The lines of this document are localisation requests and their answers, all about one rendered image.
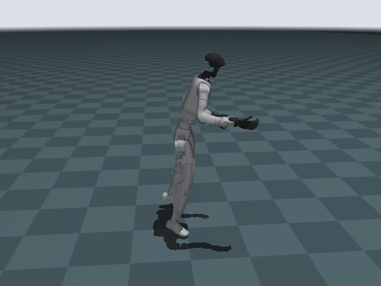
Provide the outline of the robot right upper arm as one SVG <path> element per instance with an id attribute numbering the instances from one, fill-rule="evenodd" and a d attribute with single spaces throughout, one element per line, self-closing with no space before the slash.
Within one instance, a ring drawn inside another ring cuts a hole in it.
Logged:
<path id="1" fill-rule="evenodd" d="M 208 97 L 210 94 L 210 87 L 208 87 L 207 84 L 200 83 L 197 88 L 196 94 L 198 96 L 196 119 L 200 124 L 204 125 L 206 123 L 201 121 L 199 117 L 202 113 L 205 112 L 205 109 L 207 108 Z"/>

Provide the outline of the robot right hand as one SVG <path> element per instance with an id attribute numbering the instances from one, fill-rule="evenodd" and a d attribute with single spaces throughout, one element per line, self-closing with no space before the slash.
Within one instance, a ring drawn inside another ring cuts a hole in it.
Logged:
<path id="1" fill-rule="evenodd" d="M 249 116 L 245 119 L 240 119 L 236 117 L 229 117 L 229 121 L 234 122 L 234 127 L 239 126 L 242 129 L 248 129 L 248 130 L 254 130 L 257 128 L 259 124 L 258 118 L 254 121 L 248 121 L 248 119 L 252 118 L 252 116 Z"/>

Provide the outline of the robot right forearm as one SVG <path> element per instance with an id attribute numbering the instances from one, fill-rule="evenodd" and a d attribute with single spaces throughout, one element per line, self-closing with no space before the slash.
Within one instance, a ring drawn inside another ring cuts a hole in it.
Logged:
<path id="1" fill-rule="evenodd" d="M 199 118 L 210 126 L 232 127 L 235 124 L 234 122 L 229 121 L 229 117 L 215 117 L 207 113 L 202 113 Z"/>

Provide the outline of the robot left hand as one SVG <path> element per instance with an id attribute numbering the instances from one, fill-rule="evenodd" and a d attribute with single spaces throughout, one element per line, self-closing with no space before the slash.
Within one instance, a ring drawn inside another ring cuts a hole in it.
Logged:
<path id="1" fill-rule="evenodd" d="M 212 112 L 212 111 L 211 111 Z M 213 112 L 212 112 L 213 113 Z M 215 117 L 221 117 L 221 116 L 227 116 L 226 114 L 212 114 L 212 116 L 215 116 Z M 222 126 L 219 126 L 220 128 L 222 128 L 222 129 L 225 129 L 224 127 L 222 127 Z"/>

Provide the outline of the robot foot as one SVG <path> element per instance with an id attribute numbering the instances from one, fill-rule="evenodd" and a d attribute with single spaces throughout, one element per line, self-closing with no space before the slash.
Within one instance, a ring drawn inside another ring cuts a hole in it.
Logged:
<path id="1" fill-rule="evenodd" d="M 167 221 L 166 227 L 180 236 L 186 237 L 189 235 L 189 232 L 180 223 L 176 223 L 176 225 L 171 224 L 171 219 Z"/>
<path id="2" fill-rule="evenodd" d="M 169 194 L 170 195 L 170 194 Z M 173 196 L 168 196 L 168 193 L 167 192 L 164 192 L 161 196 L 161 199 L 163 201 L 173 201 L 173 198 L 174 198 L 174 194 Z"/>

